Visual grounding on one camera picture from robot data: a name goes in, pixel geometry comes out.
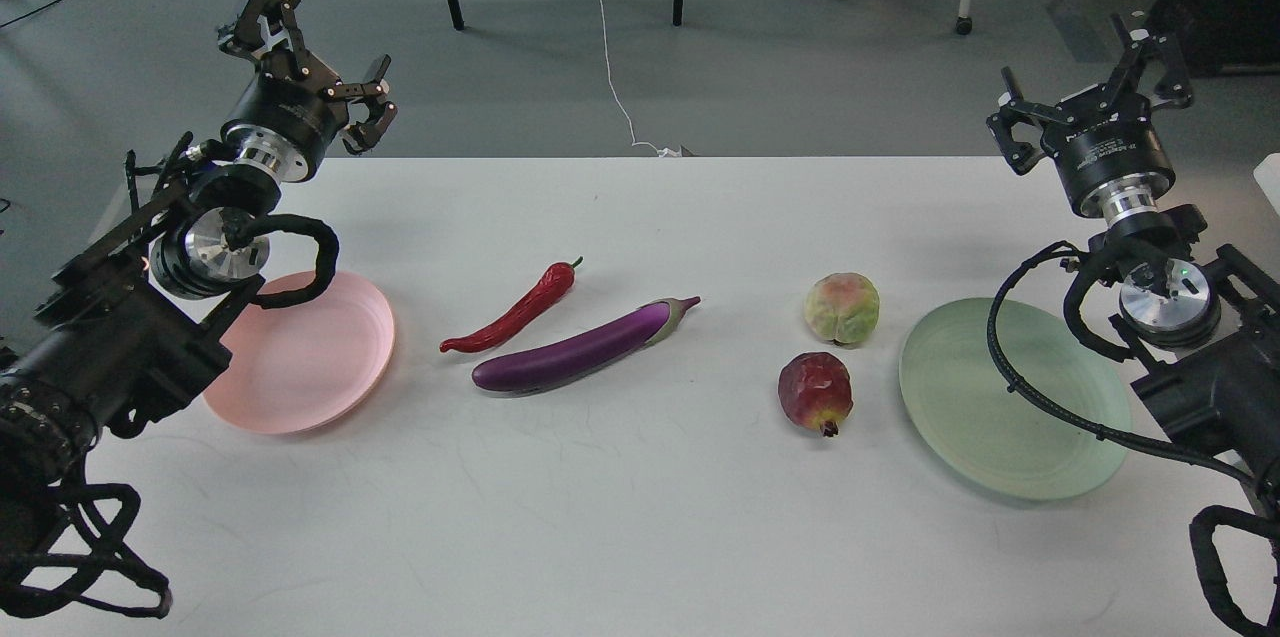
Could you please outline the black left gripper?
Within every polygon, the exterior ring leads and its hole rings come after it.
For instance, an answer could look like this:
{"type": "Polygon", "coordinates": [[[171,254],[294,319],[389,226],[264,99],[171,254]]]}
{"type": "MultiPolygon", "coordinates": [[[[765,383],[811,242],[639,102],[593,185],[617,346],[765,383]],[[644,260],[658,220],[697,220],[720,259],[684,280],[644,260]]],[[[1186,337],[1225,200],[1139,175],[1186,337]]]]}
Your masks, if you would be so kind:
{"type": "Polygon", "coordinates": [[[380,55],[358,82],[334,78],[320,91],[283,78],[311,75],[296,8],[302,0],[247,0],[218,28],[220,52],[253,64],[255,75],[221,127],[233,162],[248,164],[280,183],[308,182],[339,134],[347,153],[375,148],[398,116],[380,55]]]}

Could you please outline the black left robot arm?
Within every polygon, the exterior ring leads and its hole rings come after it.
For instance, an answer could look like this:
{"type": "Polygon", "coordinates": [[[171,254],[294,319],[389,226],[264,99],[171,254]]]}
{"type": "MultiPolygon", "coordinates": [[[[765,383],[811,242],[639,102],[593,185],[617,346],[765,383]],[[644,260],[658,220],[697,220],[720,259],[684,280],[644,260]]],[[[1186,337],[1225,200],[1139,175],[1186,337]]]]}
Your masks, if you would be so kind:
{"type": "Polygon", "coordinates": [[[380,55],[347,81],[311,52],[302,0],[247,0],[218,29],[253,77],[215,139],[182,136],[168,157],[125,159],[131,214],[54,274],[35,318],[47,336],[3,354],[3,611],[37,618],[74,602],[163,618],[169,579],[125,541],[141,499],[92,485],[105,432],[136,437],[187,408],[232,354],[248,306],[310,303],[337,276],[340,242],[316,217],[280,214],[283,183],[316,177],[335,139],[375,148],[396,118],[380,55]]]}

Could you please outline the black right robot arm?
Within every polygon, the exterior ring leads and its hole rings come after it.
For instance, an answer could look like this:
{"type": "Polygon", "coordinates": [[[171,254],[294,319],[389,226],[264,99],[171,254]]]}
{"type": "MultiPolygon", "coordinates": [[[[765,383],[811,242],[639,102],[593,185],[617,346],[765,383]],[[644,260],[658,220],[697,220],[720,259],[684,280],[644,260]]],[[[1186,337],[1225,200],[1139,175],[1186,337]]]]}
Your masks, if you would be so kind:
{"type": "Polygon", "coordinates": [[[1190,73],[1174,35],[1112,17],[1121,55],[1106,81],[1042,104],[1004,67],[1004,93],[986,125],[1016,175],[1056,169],[1075,216],[1103,223],[1084,248],[1059,240],[1010,274],[991,306],[1032,269],[1071,272],[1062,318],[1097,356],[1144,374],[1134,391],[1164,437],[1091,423],[1029,386],[987,327],[1009,388],[1059,420],[1137,453],[1235,478],[1254,514],[1277,522],[1277,281],[1234,246],[1196,257],[1207,223],[1192,203],[1162,208],[1176,177],[1155,130],[1157,110],[1187,109],[1190,73]]]}

